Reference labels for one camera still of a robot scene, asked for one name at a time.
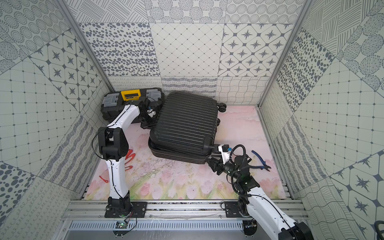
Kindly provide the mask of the black hard-shell suitcase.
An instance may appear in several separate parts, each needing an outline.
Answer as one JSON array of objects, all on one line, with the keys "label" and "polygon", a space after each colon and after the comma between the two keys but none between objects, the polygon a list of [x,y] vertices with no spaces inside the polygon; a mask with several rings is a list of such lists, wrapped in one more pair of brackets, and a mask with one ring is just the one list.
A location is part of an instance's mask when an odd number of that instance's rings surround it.
[{"label": "black hard-shell suitcase", "polygon": [[148,146],[158,158],[203,165],[212,155],[219,155],[215,138],[227,105],[187,92],[172,92],[164,102]]}]

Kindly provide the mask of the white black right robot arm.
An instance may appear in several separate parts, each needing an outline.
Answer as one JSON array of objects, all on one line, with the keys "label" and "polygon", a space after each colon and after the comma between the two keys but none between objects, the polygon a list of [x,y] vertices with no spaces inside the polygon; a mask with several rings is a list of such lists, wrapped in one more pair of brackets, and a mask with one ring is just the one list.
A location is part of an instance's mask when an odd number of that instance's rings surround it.
[{"label": "white black right robot arm", "polygon": [[218,175],[231,177],[233,190],[239,196],[241,215],[253,218],[272,240],[312,240],[311,229],[304,222],[296,222],[285,214],[264,192],[250,173],[248,155],[236,156],[233,161],[223,163],[208,160],[208,165]]}]

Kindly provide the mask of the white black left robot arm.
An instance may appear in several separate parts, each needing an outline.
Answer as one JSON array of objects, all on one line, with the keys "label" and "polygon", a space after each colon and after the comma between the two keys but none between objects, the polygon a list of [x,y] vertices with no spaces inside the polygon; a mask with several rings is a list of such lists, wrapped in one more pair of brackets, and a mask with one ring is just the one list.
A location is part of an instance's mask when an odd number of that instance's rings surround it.
[{"label": "white black left robot arm", "polygon": [[135,119],[139,119],[144,128],[155,123],[148,112],[150,104],[151,101],[145,97],[129,101],[110,124],[99,128],[99,152],[101,159],[107,163],[110,184],[106,218],[128,219],[134,215],[125,174],[126,155],[129,151],[127,130]]}]

